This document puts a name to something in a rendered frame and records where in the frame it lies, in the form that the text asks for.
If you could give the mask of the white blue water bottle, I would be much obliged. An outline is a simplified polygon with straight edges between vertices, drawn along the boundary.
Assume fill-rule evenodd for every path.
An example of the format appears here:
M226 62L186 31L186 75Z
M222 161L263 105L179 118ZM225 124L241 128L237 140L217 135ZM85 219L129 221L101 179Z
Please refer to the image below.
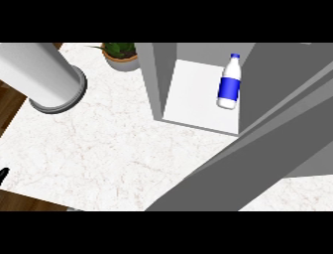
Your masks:
M231 54L229 62L223 68L216 104L219 107L232 110L237 105L238 91L241 84L240 55Z

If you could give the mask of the potted green plant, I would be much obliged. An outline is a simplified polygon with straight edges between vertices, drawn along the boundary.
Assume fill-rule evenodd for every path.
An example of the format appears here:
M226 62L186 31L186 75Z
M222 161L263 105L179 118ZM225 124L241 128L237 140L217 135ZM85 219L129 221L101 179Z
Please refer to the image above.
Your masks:
M133 71L139 68L136 51L132 43L102 43L92 46L101 50L108 66L117 71Z

